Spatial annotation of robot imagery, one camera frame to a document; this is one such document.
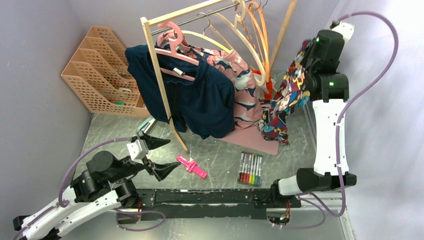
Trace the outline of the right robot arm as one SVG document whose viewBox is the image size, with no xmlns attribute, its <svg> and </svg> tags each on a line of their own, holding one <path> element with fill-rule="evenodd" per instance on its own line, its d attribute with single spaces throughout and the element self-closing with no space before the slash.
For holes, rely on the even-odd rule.
<svg viewBox="0 0 424 240">
<path fill-rule="evenodd" d="M 234 50 L 214 50 L 187 43 L 181 33 L 164 32 L 149 49 L 129 47 L 124 52 L 127 70 L 135 79 L 149 113 L 158 121 L 174 121 L 201 138 L 224 138 L 235 129 L 258 122 L 262 107 L 257 97 L 255 76 Z M 315 100 L 317 152 L 312 173 L 276 181 L 270 202 L 282 207 L 289 195 L 344 190 L 349 172 L 344 157 L 342 110 L 344 99 Z"/>
</svg>

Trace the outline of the comic print shorts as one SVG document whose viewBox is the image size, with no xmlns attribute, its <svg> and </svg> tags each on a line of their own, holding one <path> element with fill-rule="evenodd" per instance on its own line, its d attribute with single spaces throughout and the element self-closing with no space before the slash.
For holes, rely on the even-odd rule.
<svg viewBox="0 0 424 240">
<path fill-rule="evenodd" d="M 262 116 L 256 127 L 266 141 L 276 141 L 284 146 L 289 144 L 287 116 L 295 108 L 308 103 L 311 96 L 306 89 L 305 67 L 301 62 L 312 45 L 312 39 L 302 42 L 273 99 L 261 102 Z"/>
</svg>

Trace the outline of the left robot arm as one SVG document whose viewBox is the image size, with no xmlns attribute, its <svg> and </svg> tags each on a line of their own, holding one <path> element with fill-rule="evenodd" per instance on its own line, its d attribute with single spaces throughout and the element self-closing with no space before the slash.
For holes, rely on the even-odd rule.
<svg viewBox="0 0 424 240">
<path fill-rule="evenodd" d="M 13 219 L 16 240 L 59 240 L 77 226 L 110 210 L 132 208 L 141 199 L 132 177 L 146 171 L 164 180 L 180 162 L 156 164 L 148 148 L 127 144 L 129 155 L 117 159 L 100 151 L 87 162 L 87 169 L 59 191 L 59 196 L 31 215 Z"/>
</svg>

